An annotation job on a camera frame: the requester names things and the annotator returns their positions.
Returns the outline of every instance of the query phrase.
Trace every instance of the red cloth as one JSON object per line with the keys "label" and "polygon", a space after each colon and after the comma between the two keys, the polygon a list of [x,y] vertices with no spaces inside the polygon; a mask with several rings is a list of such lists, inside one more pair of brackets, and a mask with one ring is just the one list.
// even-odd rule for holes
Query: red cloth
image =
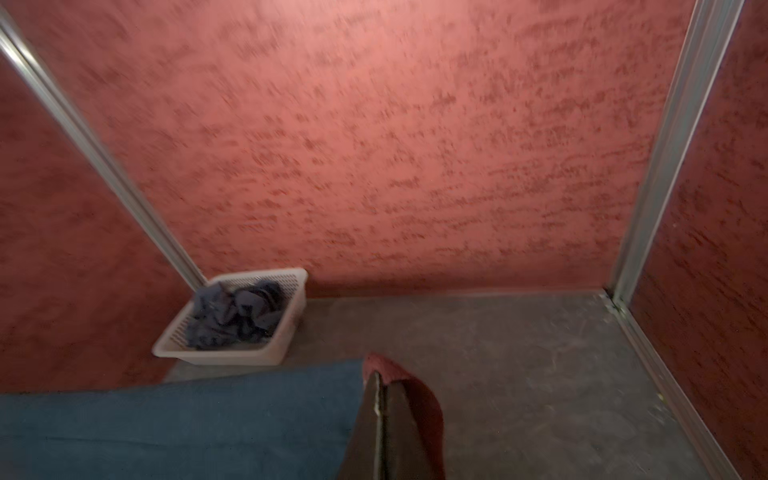
{"label": "red cloth", "polygon": [[437,480],[445,480],[445,467],[442,463],[442,409],[437,397],[424,382],[397,363],[378,353],[369,353],[362,364],[363,382],[374,372],[379,372],[385,385],[403,383],[429,462]]}

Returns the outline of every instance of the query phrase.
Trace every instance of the textured wall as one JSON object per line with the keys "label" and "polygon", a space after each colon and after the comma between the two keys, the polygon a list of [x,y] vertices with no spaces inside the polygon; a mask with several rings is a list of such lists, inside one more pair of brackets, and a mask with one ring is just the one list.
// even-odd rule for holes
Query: textured wall
{"label": "textured wall", "polygon": [[743,478],[768,478],[768,4],[747,2],[631,309]]}
{"label": "textured wall", "polygon": [[189,290],[0,59],[0,391],[156,382]]}
{"label": "textured wall", "polygon": [[694,0],[8,0],[207,274],[607,280]]}

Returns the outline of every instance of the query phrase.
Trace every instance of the gray floor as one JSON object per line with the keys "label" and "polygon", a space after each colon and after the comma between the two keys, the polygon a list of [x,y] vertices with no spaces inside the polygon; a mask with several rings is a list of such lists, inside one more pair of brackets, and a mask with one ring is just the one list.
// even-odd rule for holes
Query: gray floor
{"label": "gray floor", "polygon": [[310,300],[284,365],[370,351],[437,395],[448,478],[709,478],[597,293]]}

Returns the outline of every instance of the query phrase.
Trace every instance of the blue sheet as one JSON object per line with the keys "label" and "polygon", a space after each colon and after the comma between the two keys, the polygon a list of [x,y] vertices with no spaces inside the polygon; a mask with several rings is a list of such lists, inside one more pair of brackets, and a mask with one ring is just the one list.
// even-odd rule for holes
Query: blue sheet
{"label": "blue sheet", "polygon": [[105,392],[0,396],[7,478],[334,478],[362,361]]}

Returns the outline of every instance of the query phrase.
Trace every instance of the basket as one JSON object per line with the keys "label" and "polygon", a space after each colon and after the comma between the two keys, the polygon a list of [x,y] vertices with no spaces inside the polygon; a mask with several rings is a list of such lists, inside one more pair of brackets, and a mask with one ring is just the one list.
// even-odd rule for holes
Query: basket
{"label": "basket", "polygon": [[288,345],[299,325],[304,307],[306,306],[307,273],[303,268],[287,268],[281,270],[257,270],[253,272],[229,273],[208,280],[208,285],[221,282],[231,290],[251,285],[259,280],[274,280],[280,284],[284,295],[289,300],[283,318],[277,324],[275,333],[266,343],[237,344],[234,348],[219,350],[196,350],[187,346],[184,332],[190,322],[192,302],[188,302],[176,315],[174,321],[165,329],[163,335],[152,346],[155,356],[170,357],[193,363],[195,365],[279,365],[288,351]]}

